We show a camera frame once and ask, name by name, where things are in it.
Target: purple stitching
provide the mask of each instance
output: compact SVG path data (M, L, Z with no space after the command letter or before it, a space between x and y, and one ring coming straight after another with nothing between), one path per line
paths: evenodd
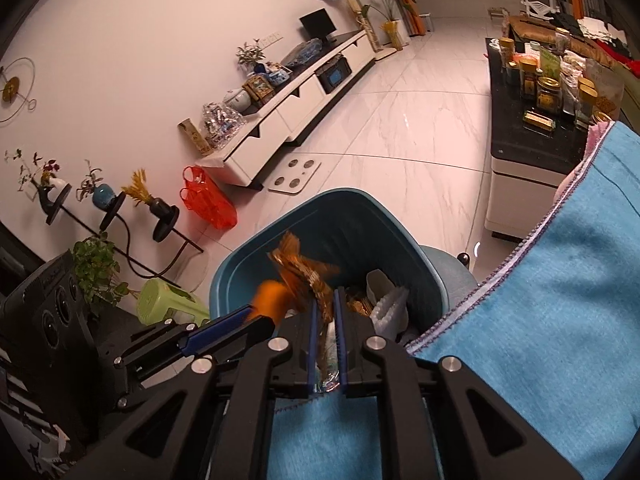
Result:
M536 225L536 227L529 233L529 235L527 235L527 237L524 238L524 240L521 241L521 243L513 251L511 251L511 254L507 257L507 259L497 269L495 269L494 272L492 272L491 275L489 275L484 280L484 282L481 283L481 285L479 285L472 292L470 292L464 300L460 301L458 306L456 306L454 309L452 309L449 312L447 312L447 314L445 316L440 318L435 325L433 325L430 329L427 330L427 332L425 332L417 340L412 342L414 344L419 344L420 345L420 346L418 346L418 348L416 348L415 350L413 350L411 352L412 355L415 354L416 352L419 352L420 350L422 350L423 348L425 348L429 344L433 343L434 341L436 341L440 336L442 336L442 334L446 333L449 329L451 329L451 327L455 326L461 319L463 319L463 317L465 317L469 312L471 312L473 309L475 309L476 306L478 306L480 303L482 303L484 301L484 299L489 294L491 294L498 286L500 286L502 284L502 282L510 275L511 271L513 270L513 267L515 267L517 265L517 263L519 263L519 261L521 259L523 259L524 256L527 255L527 253L529 253L529 251L531 250L531 247L533 247L533 245L535 245L535 244L531 244L528 248L525 248L522 251L521 254L517 254L518 251L520 250L520 247L525 245L531 239L533 239L534 236L539 238L546 232L546 230L548 229L548 226L551 223L552 219L555 218L555 216L558 214L558 212L562 209L562 206L564 205L566 200L574 193L574 190L577 188L578 184L580 184L581 181L583 181L584 178L586 177L586 175L589 173L589 170L591 169L591 167L593 165L593 161L595 160L596 156L598 155L598 153L599 153L599 151L601 149L601 146L604 143L605 137L607 137L609 132L612 130L614 124L615 123L610 123L609 128L603 134L603 136L600 138L600 141L597 143L596 148L593 150L593 154L590 156L588 164L586 165L584 170L581 171L579 174L574 174L574 177L570 180L569 184L567 185L567 188L566 188L566 190L564 192L564 195L562 195L558 199L558 205L559 206L557 208L554 208L552 211L548 212L545 215L545 217L538 223L538 225ZM542 228L540 229L540 231L537 232L537 234L534 235L533 233L535 233L541 226L542 226ZM451 323L451 325L449 325L446 329L444 329L433 340L431 340L428 343L423 343L426 339L429 338L429 336L433 332L436 331L436 329L442 323L444 323L445 320L447 320L449 317L453 316L462 307L462 305L465 303L465 301L468 300L468 298L470 298L475 293L476 290L478 290L478 288L482 287L485 283L487 283L500 270L502 270L505 266L507 266L507 264L510 264L511 261L514 258L517 258L517 261L514 263L514 265L509 270L507 270L504 273L504 275L497 282L495 282L495 284L491 288L489 288L480 298L478 298L474 304L469 306L468 309L465 312L463 312L453 323Z

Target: black countertop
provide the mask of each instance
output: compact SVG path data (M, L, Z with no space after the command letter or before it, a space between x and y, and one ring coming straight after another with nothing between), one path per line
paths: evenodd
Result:
M546 136L526 128L522 115L525 110L536 111L535 103L521 100L518 86L505 83L500 53L489 46L489 41L486 38L491 77L491 156L569 174L582 160L587 132L574 128L573 116L552 116L540 110L537 112L556 121L556 129Z

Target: blue towel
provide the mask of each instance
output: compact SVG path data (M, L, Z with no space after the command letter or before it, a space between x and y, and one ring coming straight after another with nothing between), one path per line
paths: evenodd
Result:
M615 124L518 251L409 351L457 355L585 480L640 422L640 138ZM374 399L280 402L268 478L375 480Z

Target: glass jar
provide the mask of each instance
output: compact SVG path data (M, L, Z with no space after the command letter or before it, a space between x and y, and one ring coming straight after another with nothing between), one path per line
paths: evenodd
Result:
M520 84L520 70L515 61L507 63L507 85L518 86Z
M579 130L588 130L591 121L593 105L596 104L598 93L588 86L578 88L578 103L575 106L575 127Z
M556 28L556 50L564 54L571 49L571 33L565 28Z
M560 83L550 77L538 78L536 106L550 114L559 114L562 105Z
M538 64L531 59L520 62L520 97L527 101L536 100L537 68Z
M507 63L513 61L513 54L516 53L516 43L510 38L500 38L500 60L502 67L505 68Z
M606 113L601 112L600 110L596 110L591 116L590 125L594 126L598 123L610 123L613 119L609 117Z

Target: cabinet door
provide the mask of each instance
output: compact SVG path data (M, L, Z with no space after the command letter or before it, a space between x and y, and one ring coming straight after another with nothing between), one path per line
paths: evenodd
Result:
M353 73L360 70L374 57L373 48L366 36L360 38L356 43L350 44L341 54L347 58Z
M325 97L322 85L313 75L284 99L278 105L277 110L293 132L302 120L322 103Z
M284 120L274 110L254 128L254 132L242 141L229 158L248 178L253 179L289 134Z

